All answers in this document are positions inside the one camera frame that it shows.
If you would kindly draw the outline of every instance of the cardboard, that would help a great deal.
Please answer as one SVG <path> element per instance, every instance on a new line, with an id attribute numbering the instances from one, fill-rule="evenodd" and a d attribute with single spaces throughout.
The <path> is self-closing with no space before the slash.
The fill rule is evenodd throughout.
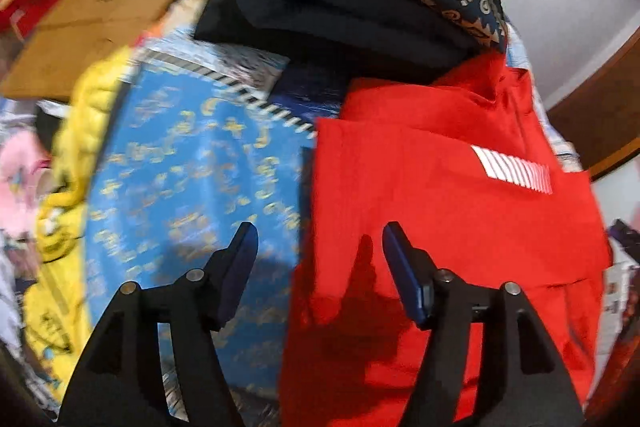
<path id="1" fill-rule="evenodd" d="M 67 102 L 96 60 L 133 44 L 174 0 L 61 0 L 40 21 L 0 92 Z"/>

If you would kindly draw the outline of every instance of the yellow jacket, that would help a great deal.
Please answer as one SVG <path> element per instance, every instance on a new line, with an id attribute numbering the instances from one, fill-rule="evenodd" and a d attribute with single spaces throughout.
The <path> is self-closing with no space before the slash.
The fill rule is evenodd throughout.
<path id="1" fill-rule="evenodd" d="M 58 400 L 92 331 L 84 284 L 85 198 L 130 55 L 129 48 L 120 49 L 78 79 L 53 143 L 51 168 L 59 190 L 44 199 L 36 219 L 42 266 L 24 295 L 25 335 Z"/>

